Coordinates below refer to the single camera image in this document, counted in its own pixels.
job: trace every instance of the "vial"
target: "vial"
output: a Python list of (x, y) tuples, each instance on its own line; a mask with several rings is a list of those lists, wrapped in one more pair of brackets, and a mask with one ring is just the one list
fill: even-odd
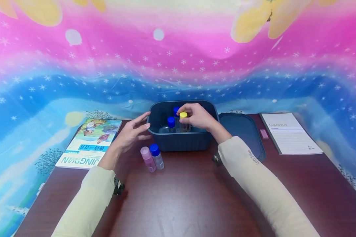
[(165, 165), (164, 165), (163, 160), (162, 160), (161, 152), (158, 149), (158, 145), (152, 144), (149, 147), (149, 150), (152, 153), (153, 160), (156, 163), (157, 169), (162, 170), (163, 168), (165, 168)]
[(142, 158), (144, 159), (146, 167), (148, 167), (149, 172), (153, 173), (156, 171), (156, 164), (154, 163), (152, 154), (149, 151), (149, 148), (144, 146), (140, 150)]
[(174, 117), (167, 118), (167, 126), (169, 127), (169, 132), (175, 132), (175, 119)]
[(177, 115), (179, 107), (173, 108), (173, 117), (175, 122), (175, 132), (181, 132), (181, 128), (179, 127), (179, 115)]
[[(187, 113), (186, 112), (182, 112), (179, 114), (180, 119), (181, 118), (187, 118)], [(181, 124), (180, 123), (180, 127), (181, 127), (181, 132), (190, 132), (191, 128), (189, 124)]]

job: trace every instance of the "cream sleeve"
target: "cream sleeve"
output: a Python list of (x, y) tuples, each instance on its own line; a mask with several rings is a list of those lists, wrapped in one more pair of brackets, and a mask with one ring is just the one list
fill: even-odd
[(285, 186), (242, 139), (232, 137), (218, 148), (229, 174), (260, 208), (277, 237), (319, 236)]
[(113, 170), (92, 167), (51, 236), (91, 237), (112, 198), (114, 178)]

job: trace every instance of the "backdrop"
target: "backdrop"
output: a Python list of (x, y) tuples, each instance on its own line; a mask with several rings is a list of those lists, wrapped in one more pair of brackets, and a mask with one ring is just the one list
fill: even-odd
[(0, 236), (86, 118), (186, 99), (294, 113), (356, 190), (356, 0), (0, 0)]

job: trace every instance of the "eraser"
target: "eraser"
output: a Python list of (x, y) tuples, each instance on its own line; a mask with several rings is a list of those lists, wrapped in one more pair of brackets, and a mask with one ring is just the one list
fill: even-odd
[(264, 139), (264, 140), (269, 139), (268, 134), (266, 133), (265, 129), (261, 129), (260, 132), (262, 135), (262, 139)]

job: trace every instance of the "book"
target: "book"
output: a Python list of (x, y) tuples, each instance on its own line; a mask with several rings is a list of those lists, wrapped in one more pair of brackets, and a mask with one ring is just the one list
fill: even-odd
[(263, 113), (260, 116), (280, 155), (323, 153), (292, 113)]
[(97, 165), (115, 139), (121, 123), (121, 120), (86, 120), (55, 166), (90, 169)]

